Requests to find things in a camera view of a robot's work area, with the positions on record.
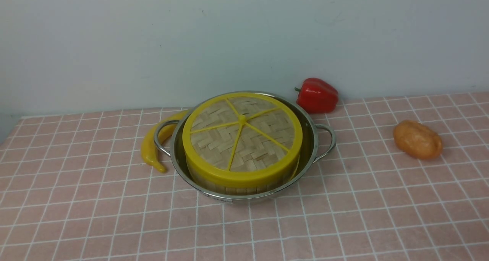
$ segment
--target red bell pepper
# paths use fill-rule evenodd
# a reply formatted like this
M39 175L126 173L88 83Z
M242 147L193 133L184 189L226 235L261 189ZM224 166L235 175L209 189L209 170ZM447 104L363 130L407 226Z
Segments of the red bell pepper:
M330 113L339 101L338 91L319 78L308 78L295 90L299 92L297 104L307 113Z

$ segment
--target bamboo steamer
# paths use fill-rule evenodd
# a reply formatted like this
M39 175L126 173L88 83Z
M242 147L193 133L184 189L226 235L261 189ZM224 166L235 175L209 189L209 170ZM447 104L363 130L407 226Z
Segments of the bamboo steamer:
M302 127L282 102L235 92L194 109L183 127L182 143L196 183L226 195L254 195L294 176Z

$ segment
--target potato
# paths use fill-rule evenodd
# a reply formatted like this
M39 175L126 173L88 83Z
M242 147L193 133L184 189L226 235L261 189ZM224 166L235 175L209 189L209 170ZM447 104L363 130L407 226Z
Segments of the potato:
M394 128L393 135L400 150L419 160L430 160L442 153L440 136L419 122L403 120Z

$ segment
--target center hub of lid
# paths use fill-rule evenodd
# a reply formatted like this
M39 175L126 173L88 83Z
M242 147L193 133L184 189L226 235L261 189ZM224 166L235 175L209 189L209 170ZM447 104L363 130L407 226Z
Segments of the center hub of lid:
M239 115L238 116L238 122L240 125L245 125L246 124L246 116L245 115Z

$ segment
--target yellow plastic rim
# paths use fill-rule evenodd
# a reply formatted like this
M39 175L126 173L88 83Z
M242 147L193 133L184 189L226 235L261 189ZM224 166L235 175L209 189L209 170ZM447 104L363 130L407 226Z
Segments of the yellow plastic rim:
M239 115L236 109L234 108L234 106L229 101L229 99L232 99L234 97L250 97L254 99L262 99L264 101L268 101L274 104L275 106L277 106L277 108L265 110L255 115L252 115L246 118L244 120L245 122L243 123L243 115ZM211 106L212 104L218 101L226 101L228 105L231 107L231 109L233 109L233 111L236 113L236 116L238 117L239 120L232 123L225 123L223 125L215 125L212 127L192 131L191 130L192 123L195 121L197 116L199 116L204 109L208 108L209 106ZM283 110L288 115L292 123L292 126L294 128L294 141L290 149L285 148L282 144L276 142L274 139L271 139L260 129L250 125L247 122L247 120L251 118L256 118L260 115L263 115L264 113L272 112L278 109ZM190 134L198 131L209 130L209 129L223 127L227 125L240 125L240 131L238 132L236 141L234 143L233 152L229 161L228 170L222 170L213 165L210 165L208 162L206 162L206 160L204 160L201 156L198 155L197 151L195 151L192 145ZM254 172L229 171L230 165L234 157L234 151L236 150L237 141L240 138L241 130L245 125L249 128L252 128L256 132L260 133L264 137L271 139L271 141L273 141L276 144L279 144L279 146L284 148L285 150L288 150L285 157L283 157L283 159L274 163L270 167L266 167L265 169L257 170ZM237 92L237 93L224 94L215 97L198 106L190 114L190 116L187 119L187 122L185 123L185 126L183 127L182 142L183 142L183 148L185 149L185 155L187 156L187 162L189 163L190 167L193 168L204 179L207 179L208 181L211 181L217 185L226 186L229 188L251 188L254 186L266 186L267 184L273 183L277 179L282 178L282 176L286 173L287 169L290 169L291 166L295 166L297 159L299 158L299 151L302 146L302 127L299 122L299 119L297 118L297 116L295 116L293 111L290 110L290 108L288 108L285 104L281 103L280 101L277 101L276 99L260 94Z

